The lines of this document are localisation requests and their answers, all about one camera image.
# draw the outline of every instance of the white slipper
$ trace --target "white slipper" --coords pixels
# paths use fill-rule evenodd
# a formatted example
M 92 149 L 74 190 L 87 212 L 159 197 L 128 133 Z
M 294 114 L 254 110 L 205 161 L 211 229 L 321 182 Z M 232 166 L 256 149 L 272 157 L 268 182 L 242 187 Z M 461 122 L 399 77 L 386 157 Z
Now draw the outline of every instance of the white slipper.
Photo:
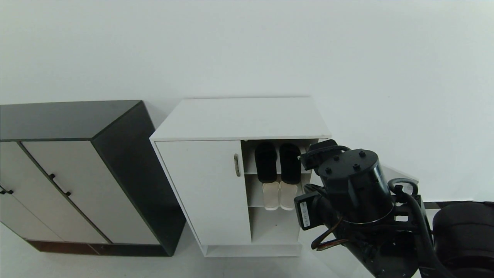
M 262 184 L 262 193 L 264 195 L 264 208 L 266 210 L 277 210 L 280 206 L 278 192 L 280 184 L 278 182 Z
M 285 182 L 280 183 L 281 197 L 280 197 L 280 207 L 284 210 L 293 210 L 295 208 L 295 199 L 297 195 L 297 185 L 289 185 Z

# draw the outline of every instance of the open shelf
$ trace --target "open shelf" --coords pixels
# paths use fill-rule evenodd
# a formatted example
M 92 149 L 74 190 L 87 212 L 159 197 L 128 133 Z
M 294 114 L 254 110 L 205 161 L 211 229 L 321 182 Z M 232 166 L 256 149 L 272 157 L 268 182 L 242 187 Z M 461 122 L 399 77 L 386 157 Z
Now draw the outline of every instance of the open shelf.
M 257 168 L 255 166 L 255 148 L 261 142 L 270 141 L 276 147 L 276 153 L 278 159 L 276 160 L 276 173 L 281 174 L 281 164 L 280 164 L 280 146 L 283 143 L 292 143 L 300 148 L 300 153 L 305 153 L 311 144 L 317 143 L 317 139 L 279 139 L 279 140 L 248 140 L 242 142 L 242 157 L 244 159 L 244 174 L 255 175 L 257 174 Z M 300 170 L 303 174 L 309 174 L 311 170 L 304 170 L 300 166 Z
M 249 208 L 248 212 L 253 245 L 299 244 L 300 226 L 295 210 Z
M 281 181 L 281 175 L 278 175 L 278 182 Z M 301 184 L 297 185 L 297 196 L 302 195 L 302 185 L 310 182 L 310 174 L 302 174 Z M 262 182 L 257 175 L 246 175 L 246 191 L 248 207 L 264 207 L 264 198 L 262 193 Z

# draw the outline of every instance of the floor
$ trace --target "floor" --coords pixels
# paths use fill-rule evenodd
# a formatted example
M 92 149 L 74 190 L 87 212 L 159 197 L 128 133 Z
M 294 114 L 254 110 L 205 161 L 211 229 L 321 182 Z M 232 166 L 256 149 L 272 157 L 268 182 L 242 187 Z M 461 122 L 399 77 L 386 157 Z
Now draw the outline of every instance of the floor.
M 427 211 L 430 221 L 437 211 Z M 313 252 L 303 248 L 300 257 L 204 258 L 186 225 L 176 253 L 170 258 L 49 254 L 38 252 L 0 224 L 1 278 L 373 277 L 344 247 Z

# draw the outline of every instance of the cabinet door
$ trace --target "cabinet door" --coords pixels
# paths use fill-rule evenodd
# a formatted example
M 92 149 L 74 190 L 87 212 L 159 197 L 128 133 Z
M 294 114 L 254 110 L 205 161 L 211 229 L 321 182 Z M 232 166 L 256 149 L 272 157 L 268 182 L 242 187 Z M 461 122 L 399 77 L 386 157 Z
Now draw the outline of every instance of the cabinet door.
M 0 182 L 64 241 L 106 243 L 15 142 L 0 143 Z
M 156 145 L 200 244 L 250 244 L 240 141 L 167 141 Z
M 10 194 L 0 195 L 0 221 L 25 239 L 63 241 Z
M 89 141 L 25 142 L 29 153 L 113 243 L 159 244 Z

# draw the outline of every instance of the wardrobe door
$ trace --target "wardrobe door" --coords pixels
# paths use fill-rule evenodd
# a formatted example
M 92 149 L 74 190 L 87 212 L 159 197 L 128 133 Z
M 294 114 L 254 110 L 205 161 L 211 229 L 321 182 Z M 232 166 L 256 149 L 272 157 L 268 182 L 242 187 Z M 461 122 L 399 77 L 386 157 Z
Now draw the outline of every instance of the wardrobe door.
M 25 142 L 24 146 L 113 243 L 159 244 L 90 141 Z
M 107 243 L 16 142 L 0 143 L 0 183 L 64 241 Z
M 63 241 L 7 190 L 0 188 L 0 221 L 24 239 Z

